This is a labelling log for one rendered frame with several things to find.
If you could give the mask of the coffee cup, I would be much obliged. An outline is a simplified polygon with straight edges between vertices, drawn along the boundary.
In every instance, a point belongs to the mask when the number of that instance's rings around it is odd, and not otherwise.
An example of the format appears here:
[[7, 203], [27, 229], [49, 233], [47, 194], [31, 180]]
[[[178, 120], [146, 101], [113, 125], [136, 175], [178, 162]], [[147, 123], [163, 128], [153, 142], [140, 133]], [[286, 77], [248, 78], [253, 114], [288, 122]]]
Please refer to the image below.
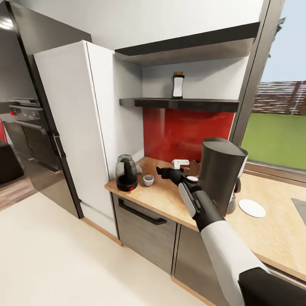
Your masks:
[[144, 184], [149, 187], [153, 184], [154, 177], [152, 175], [144, 176], [143, 181]]

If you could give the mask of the electric kettle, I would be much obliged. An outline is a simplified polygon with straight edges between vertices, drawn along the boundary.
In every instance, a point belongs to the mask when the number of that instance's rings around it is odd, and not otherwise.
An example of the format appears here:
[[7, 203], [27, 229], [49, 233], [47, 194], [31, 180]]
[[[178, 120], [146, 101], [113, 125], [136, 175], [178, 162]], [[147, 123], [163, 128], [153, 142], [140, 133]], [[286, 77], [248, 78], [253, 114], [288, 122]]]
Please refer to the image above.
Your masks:
[[116, 169], [117, 188], [123, 192], [129, 192], [130, 188], [135, 189], [138, 185], [137, 170], [134, 160], [130, 155], [123, 154], [118, 157]]

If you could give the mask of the paper coffee filter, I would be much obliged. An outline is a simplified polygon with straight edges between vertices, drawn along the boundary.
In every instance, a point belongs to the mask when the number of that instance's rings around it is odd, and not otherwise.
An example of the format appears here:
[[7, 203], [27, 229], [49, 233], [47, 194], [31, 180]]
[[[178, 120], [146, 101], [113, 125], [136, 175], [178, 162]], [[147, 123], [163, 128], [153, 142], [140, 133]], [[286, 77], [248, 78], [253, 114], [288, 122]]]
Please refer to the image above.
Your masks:
[[135, 163], [135, 166], [136, 166], [137, 173], [142, 173], [142, 169], [141, 169], [141, 167], [139, 166], [139, 164], [138, 164], [138, 163]]

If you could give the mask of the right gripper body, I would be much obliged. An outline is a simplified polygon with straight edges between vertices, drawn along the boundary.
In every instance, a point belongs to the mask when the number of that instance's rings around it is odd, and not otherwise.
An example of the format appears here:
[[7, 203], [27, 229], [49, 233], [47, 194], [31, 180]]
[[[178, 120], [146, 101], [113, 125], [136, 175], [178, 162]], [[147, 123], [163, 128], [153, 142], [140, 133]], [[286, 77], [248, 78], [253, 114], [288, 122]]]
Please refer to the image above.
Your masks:
[[172, 182], [174, 182], [174, 177], [178, 174], [178, 173], [184, 173], [184, 169], [180, 168], [179, 170], [174, 170], [171, 168], [162, 168], [162, 172], [161, 172], [161, 177], [163, 179], [170, 179]]

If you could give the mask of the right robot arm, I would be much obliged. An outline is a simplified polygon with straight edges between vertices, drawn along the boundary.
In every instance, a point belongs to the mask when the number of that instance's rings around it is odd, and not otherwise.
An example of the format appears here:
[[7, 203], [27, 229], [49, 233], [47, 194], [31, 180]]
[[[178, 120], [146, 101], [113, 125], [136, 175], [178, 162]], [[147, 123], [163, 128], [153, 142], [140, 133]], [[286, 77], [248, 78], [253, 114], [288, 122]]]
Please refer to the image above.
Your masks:
[[157, 166], [157, 173], [178, 186], [230, 306], [306, 306], [306, 290], [270, 274], [233, 231], [216, 201], [202, 190], [199, 179], [184, 174], [180, 166], [189, 161], [174, 159], [171, 164], [171, 168]]

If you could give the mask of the bottle of coffee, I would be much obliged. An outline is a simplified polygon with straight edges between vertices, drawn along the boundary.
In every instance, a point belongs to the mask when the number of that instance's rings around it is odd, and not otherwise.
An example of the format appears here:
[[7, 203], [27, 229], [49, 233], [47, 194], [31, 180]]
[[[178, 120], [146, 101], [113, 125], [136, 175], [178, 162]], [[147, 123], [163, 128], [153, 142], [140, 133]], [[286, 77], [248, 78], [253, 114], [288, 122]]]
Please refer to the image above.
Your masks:
[[182, 99], [182, 84], [184, 78], [183, 72], [174, 72], [172, 76], [173, 90], [171, 99]]

